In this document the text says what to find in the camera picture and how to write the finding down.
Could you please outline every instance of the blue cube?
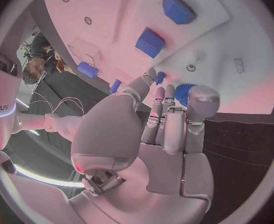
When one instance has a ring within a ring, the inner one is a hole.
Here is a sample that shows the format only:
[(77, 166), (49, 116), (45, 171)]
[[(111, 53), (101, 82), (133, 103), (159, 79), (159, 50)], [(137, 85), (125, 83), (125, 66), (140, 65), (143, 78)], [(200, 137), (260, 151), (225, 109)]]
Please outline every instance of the blue cube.
[(196, 18), (194, 11), (182, 0), (164, 0), (165, 15), (178, 24), (188, 24)]
[(146, 53), (152, 58), (155, 58), (161, 51), (165, 41), (156, 35), (152, 30), (146, 28), (139, 37), (135, 47)]

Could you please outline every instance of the person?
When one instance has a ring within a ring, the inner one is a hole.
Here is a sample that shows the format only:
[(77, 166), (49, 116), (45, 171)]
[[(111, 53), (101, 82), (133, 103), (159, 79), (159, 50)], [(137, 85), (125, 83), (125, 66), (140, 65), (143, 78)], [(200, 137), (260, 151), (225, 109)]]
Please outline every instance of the person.
[(27, 85), (37, 83), (44, 71), (47, 74), (57, 72), (57, 63), (63, 64), (64, 71), (72, 72), (72, 70), (62, 61), (59, 54), (54, 51), (51, 44), (45, 38), (42, 32), (38, 33), (31, 44), (32, 60), (26, 64), (23, 70), (23, 81)]

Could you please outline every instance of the blue object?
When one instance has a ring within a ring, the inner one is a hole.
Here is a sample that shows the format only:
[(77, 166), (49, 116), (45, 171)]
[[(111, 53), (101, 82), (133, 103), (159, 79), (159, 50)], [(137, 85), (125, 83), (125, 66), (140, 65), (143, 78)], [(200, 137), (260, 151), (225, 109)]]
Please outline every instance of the blue object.
[(165, 73), (164, 72), (159, 72), (158, 75), (157, 75), (157, 78), (155, 80), (155, 82), (157, 83), (157, 86), (159, 84), (161, 84), (163, 81), (164, 81), (164, 78), (166, 77)]
[(188, 24), (196, 18), (195, 12), (182, 0), (164, 0), (164, 13), (173, 22)]
[(116, 93), (119, 86), (121, 84), (121, 81), (120, 80), (115, 80), (114, 84), (112, 85), (111, 89), (110, 89), (110, 93), (113, 94), (113, 93)]
[(188, 101), (188, 92), (195, 85), (193, 84), (183, 84), (177, 86), (175, 89), (175, 99), (179, 101), (179, 103), (185, 107), (187, 107)]
[(91, 65), (89, 65), (87, 62), (84, 62), (84, 61), (82, 61), (78, 65), (78, 71), (90, 77), (91, 79), (95, 79), (98, 75), (98, 69), (92, 67)]
[(145, 54), (155, 58), (163, 48), (165, 41), (155, 34), (149, 28), (146, 28), (139, 37), (135, 47), (143, 51)]

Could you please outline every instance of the black shirt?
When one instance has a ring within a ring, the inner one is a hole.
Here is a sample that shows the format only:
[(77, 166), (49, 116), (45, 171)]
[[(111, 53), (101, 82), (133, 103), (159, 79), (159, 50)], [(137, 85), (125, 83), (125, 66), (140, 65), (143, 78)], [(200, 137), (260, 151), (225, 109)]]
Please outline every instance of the black shirt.
[(54, 49), (42, 32), (38, 33), (31, 44), (32, 57), (41, 57), (45, 60), (45, 71), (47, 74), (56, 72), (57, 60), (55, 59)]

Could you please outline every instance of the blue cylinder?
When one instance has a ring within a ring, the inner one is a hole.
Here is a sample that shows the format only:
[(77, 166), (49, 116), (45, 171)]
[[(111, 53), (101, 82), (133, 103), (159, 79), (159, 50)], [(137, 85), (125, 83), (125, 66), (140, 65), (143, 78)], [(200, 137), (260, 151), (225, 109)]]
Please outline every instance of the blue cylinder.
[(183, 84), (177, 86), (175, 89), (175, 99), (179, 101), (179, 103), (185, 107), (187, 107), (188, 102), (188, 92), (195, 85), (193, 84)]
[(110, 89), (110, 93), (113, 94), (113, 93), (116, 93), (119, 86), (121, 84), (121, 81), (120, 80), (115, 80), (114, 84), (112, 85), (111, 89)]
[(89, 65), (87, 62), (84, 62), (84, 61), (82, 61), (78, 65), (78, 71), (90, 77), (91, 79), (95, 79), (98, 75), (98, 69), (92, 67), (91, 65)]
[(156, 80), (155, 80), (156, 84), (157, 85), (161, 84), (164, 81), (165, 77), (166, 77), (165, 73), (160, 71), (157, 75)]

